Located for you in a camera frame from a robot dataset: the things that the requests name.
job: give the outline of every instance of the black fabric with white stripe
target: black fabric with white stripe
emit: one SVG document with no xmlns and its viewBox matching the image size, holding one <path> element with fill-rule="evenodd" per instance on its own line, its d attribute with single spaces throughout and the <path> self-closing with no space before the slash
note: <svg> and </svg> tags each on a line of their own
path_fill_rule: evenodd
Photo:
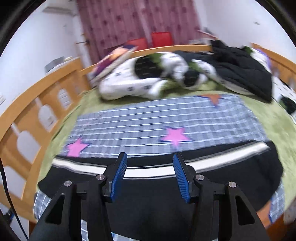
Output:
<svg viewBox="0 0 296 241">
<path fill-rule="evenodd" d="M 211 181 L 236 182 L 257 211 L 276 191 L 283 172 L 273 142 L 241 142 L 181 154 L 189 165 Z M 121 194 L 115 203 L 107 204 L 112 232 L 134 239 L 145 233 L 147 240 L 183 240 L 186 237 L 193 205 L 181 198 L 176 178 L 171 175 L 172 156 L 128 159 Z M 56 157 L 38 186 L 52 198 L 66 180 L 88 181 L 114 160 L 67 157 L 65 161 Z M 81 218 L 86 218 L 84 202 Z"/>
</svg>

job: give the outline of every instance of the orange star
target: orange star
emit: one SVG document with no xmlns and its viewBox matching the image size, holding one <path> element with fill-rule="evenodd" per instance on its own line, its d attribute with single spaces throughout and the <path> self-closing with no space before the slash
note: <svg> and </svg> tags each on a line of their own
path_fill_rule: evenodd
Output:
<svg viewBox="0 0 296 241">
<path fill-rule="evenodd" d="M 210 98 L 214 105 L 219 104 L 219 99 L 221 98 L 219 94 L 204 94 L 200 96 Z"/>
</svg>

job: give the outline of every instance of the ridged blue pad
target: ridged blue pad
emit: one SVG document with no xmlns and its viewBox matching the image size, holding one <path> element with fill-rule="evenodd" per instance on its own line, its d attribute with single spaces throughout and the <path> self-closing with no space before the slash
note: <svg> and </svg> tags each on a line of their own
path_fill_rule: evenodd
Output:
<svg viewBox="0 0 296 241">
<path fill-rule="evenodd" d="M 122 180 L 123 180 L 123 177 L 124 177 L 124 174 L 126 172 L 126 168 L 128 166 L 128 157 L 126 154 L 124 154 L 120 164 L 119 164 L 119 167 L 117 169 L 117 172 L 115 174 L 115 177 L 112 181 L 112 192 L 111 192 L 111 195 L 110 195 L 110 198 L 112 201 L 115 200 L 115 197 L 116 197 L 116 193 L 118 192 L 118 190 L 120 189 L 120 186 L 121 186 L 121 183 L 122 183 Z"/>
<path fill-rule="evenodd" d="M 173 156 L 173 166 L 174 166 L 175 174 L 177 177 L 181 196 L 185 200 L 185 202 L 189 203 L 190 201 L 189 183 L 188 183 L 188 180 L 186 179 L 185 173 L 182 169 L 181 163 L 176 154 Z"/>
</svg>

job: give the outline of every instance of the metal screw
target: metal screw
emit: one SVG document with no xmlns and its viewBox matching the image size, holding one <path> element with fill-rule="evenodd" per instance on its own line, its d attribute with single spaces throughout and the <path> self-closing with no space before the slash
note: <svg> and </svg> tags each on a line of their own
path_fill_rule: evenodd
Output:
<svg viewBox="0 0 296 241">
<path fill-rule="evenodd" d="M 235 182 L 229 182 L 228 185 L 231 187 L 231 188 L 235 188 L 237 186 L 237 184 Z"/>
<path fill-rule="evenodd" d="M 69 180 L 64 182 L 64 186 L 66 186 L 66 187 L 69 187 L 71 185 L 72 185 L 72 182 Z"/>
<path fill-rule="evenodd" d="M 97 180 L 103 180 L 105 178 L 104 174 L 99 174 L 96 176 Z"/>
<path fill-rule="evenodd" d="M 197 180 L 199 180 L 199 181 L 202 181 L 202 180 L 205 179 L 205 177 L 204 177 L 203 175 L 201 175 L 201 174 L 196 175 L 195 178 L 196 178 Z"/>
</svg>

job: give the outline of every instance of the wall outlet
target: wall outlet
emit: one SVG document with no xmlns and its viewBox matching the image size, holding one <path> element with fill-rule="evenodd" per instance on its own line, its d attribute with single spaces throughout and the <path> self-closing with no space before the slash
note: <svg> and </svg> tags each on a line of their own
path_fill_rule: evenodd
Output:
<svg viewBox="0 0 296 241">
<path fill-rule="evenodd" d="M 0 104 L 2 104 L 5 101 L 5 97 L 0 93 Z"/>
</svg>

